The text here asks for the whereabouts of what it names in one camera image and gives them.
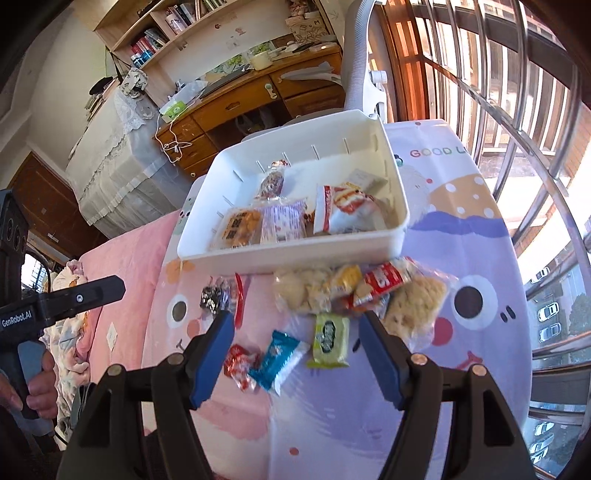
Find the blanket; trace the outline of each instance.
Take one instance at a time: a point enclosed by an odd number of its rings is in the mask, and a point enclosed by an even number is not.
[[[69,261],[66,267],[53,280],[52,291],[63,288],[75,287],[87,283],[87,278],[82,270],[82,264],[78,261]],[[92,344],[92,332],[88,328],[89,312],[79,313],[75,317],[60,320],[52,327],[44,330],[41,341],[56,361],[54,367],[56,373],[57,389],[57,421],[61,430],[67,434],[70,426],[70,413],[76,391],[81,385],[90,382],[90,365],[86,354],[86,345]],[[77,343],[84,343],[85,348],[81,354],[77,349]]]

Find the cartoon eye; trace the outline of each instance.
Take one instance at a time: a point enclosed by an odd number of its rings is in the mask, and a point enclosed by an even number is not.
[[[175,295],[168,304],[168,311],[166,312],[166,321],[169,328],[178,328],[187,317],[188,301],[184,295]]]
[[[460,279],[452,298],[454,317],[469,330],[482,330],[496,316],[499,302],[491,282],[480,275]]]

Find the wrapped candy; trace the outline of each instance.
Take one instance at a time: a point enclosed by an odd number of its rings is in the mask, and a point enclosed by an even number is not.
[[[243,392],[253,391],[256,388],[256,381],[248,372],[256,366],[258,360],[257,353],[249,353],[243,346],[235,343],[230,347],[223,363],[223,373],[227,377],[233,378],[238,388]]]
[[[287,160],[276,160],[269,166],[267,176],[261,182],[255,200],[268,200],[276,198],[283,189],[284,172],[290,163]]]
[[[210,311],[213,318],[222,310],[232,312],[234,327],[240,328],[244,316],[244,289],[241,276],[235,274],[233,277],[212,277],[209,285],[201,292],[199,306]]]
[[[275,330],[260,366],[249,375],[265,390],[281,395],[281,385],[309,349],[307,343]]]

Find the window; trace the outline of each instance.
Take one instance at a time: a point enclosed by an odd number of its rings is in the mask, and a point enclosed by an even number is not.
[[[41,262],[35,260],[31,255],[25,255],[25,263],[21,269],[21,284],[26,288],[31,288],[37,292],[43,290],[43,281],[47,276],[47,271],[41,265]]]

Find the tissue box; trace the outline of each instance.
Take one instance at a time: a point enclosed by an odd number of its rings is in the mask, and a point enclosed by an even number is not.
[[[324,35],[329,34],[322,18],[304,19],[290,25],[290,30],[298,43],[318,42]]]

